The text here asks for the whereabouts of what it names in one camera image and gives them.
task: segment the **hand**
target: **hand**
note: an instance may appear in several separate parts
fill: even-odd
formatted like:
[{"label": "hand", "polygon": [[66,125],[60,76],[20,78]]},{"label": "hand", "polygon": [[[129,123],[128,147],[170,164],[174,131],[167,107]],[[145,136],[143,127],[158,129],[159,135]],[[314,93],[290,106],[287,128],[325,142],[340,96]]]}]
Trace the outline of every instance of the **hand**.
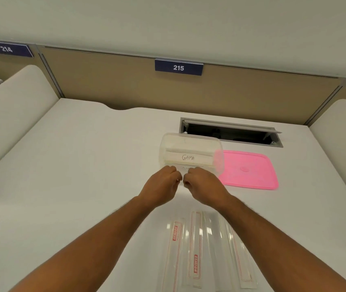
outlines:
[{"label": "hand", "polygon": [[184,175],[184,186],[200,203],[218,210],[231,196],[220,180],[200,167],[190,168]]},{"label": "hand", "polygon": [[138,195],[147,206],[156,208],[173,199],[182,180],[174,166],[165,166],[151,175]]}]

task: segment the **blue number sign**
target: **blue number sign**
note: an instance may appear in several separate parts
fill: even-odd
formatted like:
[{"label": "blue number sign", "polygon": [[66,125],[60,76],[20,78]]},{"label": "blue number sign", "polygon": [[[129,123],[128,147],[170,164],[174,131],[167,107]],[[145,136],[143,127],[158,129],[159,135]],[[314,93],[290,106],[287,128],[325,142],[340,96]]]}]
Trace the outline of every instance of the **blue number sign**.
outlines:
[{"label": "blue number sign", "polygon": [[27,45],[3,42],[0,42],[0,54],[34,57]]},{"label": "blue number sign", "polygon": [[155,59],[155,68],[159,72],[186,73],[187,75],[201,76],[203,72],[202,63],[191,63],[181,61],[171,61]]}]

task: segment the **black opening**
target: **black opening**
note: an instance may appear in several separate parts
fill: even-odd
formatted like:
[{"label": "black opening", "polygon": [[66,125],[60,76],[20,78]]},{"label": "black opening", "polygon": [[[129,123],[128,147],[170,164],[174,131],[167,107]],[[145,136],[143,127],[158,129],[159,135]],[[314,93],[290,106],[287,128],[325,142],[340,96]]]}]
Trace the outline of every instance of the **black opening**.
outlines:
[{"label": "black opening", "polygon": [[201,124],[183,125],[182,132],[187,132],[192,135],[215,137],[221,140],[251,142],[256,144],[273,145],[278,141],[276,133]]}]

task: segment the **person's left hand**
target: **person's left hand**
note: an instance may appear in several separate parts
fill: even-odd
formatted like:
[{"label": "person's left hand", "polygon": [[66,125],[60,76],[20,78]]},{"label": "person's left hand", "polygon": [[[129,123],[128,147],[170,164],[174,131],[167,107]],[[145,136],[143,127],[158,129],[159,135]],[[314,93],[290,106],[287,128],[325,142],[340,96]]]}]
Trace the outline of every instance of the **person's left hand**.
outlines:
[{"label": "person's left hand", "polygon": [[182,180],[174,166],[165,166],[151,175],[138,195],[147,206],[156,208],[173,199]]}]

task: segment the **transparent container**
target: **transparent container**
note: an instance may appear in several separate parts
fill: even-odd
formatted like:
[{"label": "transparent container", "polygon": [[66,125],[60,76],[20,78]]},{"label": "transparent container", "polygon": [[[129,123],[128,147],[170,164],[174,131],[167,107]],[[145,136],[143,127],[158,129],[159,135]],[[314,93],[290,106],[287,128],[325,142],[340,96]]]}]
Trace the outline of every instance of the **transparent container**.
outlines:
[{"label": "transparent container", "polygon": [[201,167],[219,176],[224,171],[222,143],[214,137],[166,133],[159,147],[159,164],[175,166],[181,174]]}]

